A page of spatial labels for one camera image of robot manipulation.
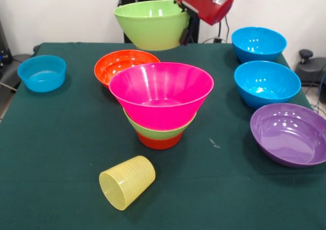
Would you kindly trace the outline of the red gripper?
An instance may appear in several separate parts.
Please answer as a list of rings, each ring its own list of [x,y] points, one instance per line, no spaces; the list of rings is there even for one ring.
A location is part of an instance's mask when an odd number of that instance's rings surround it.
[[[234,0],[174,0],[182,12],[189,16],[179,43],[187,45],[198,42],[198,18],[209,25],[220,22],[230,11]]]

